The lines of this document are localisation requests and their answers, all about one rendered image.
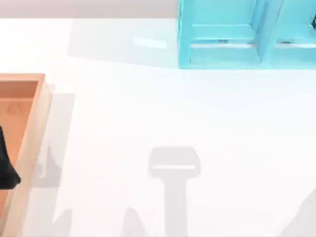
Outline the shallow salmon-coloured box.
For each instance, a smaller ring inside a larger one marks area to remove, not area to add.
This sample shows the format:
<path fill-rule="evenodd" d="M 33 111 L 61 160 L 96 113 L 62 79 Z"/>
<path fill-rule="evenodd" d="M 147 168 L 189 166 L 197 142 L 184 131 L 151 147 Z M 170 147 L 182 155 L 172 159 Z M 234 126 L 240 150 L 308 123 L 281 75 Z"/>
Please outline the shallow salmon-coloured box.
<path fill-rule="evenodd" d="M 0 190 L 0 237 L 20 234 L 51 97 L 45 74 L 0 73 L 0 127 L 10 161 L 21 177 L 15 189 Z"/>

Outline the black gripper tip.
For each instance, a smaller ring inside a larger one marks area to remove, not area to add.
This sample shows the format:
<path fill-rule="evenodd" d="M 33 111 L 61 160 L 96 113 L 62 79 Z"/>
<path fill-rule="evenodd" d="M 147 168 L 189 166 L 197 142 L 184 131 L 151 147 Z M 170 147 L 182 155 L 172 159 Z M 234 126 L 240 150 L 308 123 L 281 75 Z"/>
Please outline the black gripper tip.
<path fill-rule="evenodd" d="M 0 190 L 13 190 L 20 183 L 21 178 L 9 159 L 3 129 L 0 126 Z"/>

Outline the light blue rack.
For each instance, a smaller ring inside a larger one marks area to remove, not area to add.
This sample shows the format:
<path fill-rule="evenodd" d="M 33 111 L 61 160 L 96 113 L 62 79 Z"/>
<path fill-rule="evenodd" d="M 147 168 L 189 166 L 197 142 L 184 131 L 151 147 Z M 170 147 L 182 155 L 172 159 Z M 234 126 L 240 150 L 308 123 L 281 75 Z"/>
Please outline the light blue rack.
<path fill-rule="evenodd" d="M 315 69 L 316 0 L 178 0 L 181 69 Z"/>

